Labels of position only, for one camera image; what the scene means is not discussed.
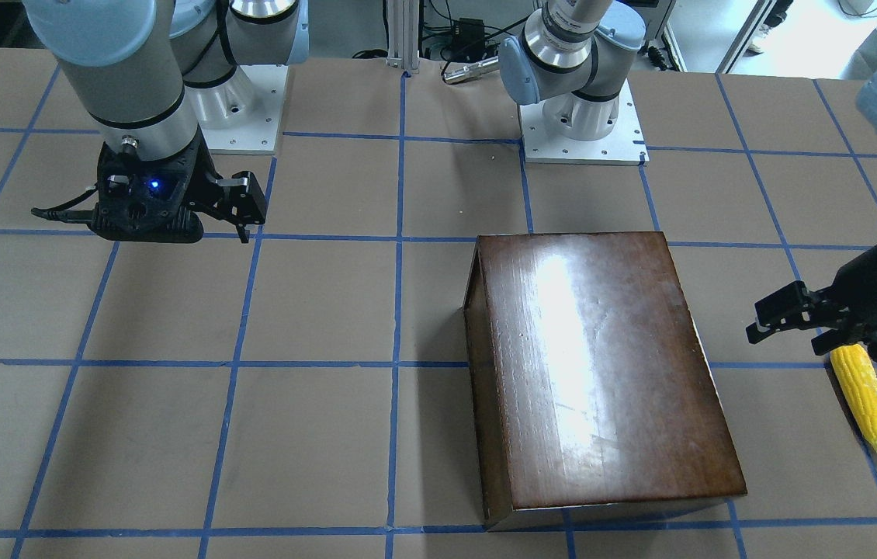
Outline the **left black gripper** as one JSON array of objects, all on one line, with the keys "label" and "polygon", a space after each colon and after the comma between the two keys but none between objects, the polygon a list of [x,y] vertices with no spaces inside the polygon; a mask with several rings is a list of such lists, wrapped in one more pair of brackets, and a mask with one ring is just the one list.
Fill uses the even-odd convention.
[{"label": "left black gripper", "polygon": [[815,355],[863,342],[877,363],[877,245],[843,265],[832,287],[850,312],[850,325],[839,325],[843,312],[828,289],[808,290],[806,283],[796,280],[755,302],[757,317],[746,328],[748,342],[758,344],[779,332],[815,328],[821,330],[811,341]]}]

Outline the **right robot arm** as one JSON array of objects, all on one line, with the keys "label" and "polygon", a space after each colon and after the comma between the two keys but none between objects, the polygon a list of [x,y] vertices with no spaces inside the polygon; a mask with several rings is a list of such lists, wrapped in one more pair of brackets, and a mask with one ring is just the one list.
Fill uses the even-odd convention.
[{"label": "right robot arm", "polygon": [[235,227],[267,220],[250,171],[223,177],[206,130],[261,109],[247,66],[290,66],[310,53],[305,1],[26,1],[102,135],[94,184],[33,216],[127,243],[190,244],[201,216]]}]

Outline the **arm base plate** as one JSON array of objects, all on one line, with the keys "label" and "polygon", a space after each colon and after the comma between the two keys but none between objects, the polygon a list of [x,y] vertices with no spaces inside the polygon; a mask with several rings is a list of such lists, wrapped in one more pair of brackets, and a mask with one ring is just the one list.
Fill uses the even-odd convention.
[{"label": "arm base plate", "polygon": [[630,83],[605,102],[573,93],[518,107],[528,162],[640,165],[650,160]]},{"label": "arm base plate", "polygon": [[286,105],[289,66],[239,66],[223,84],[187,86],[215,155],[275,155]]}]

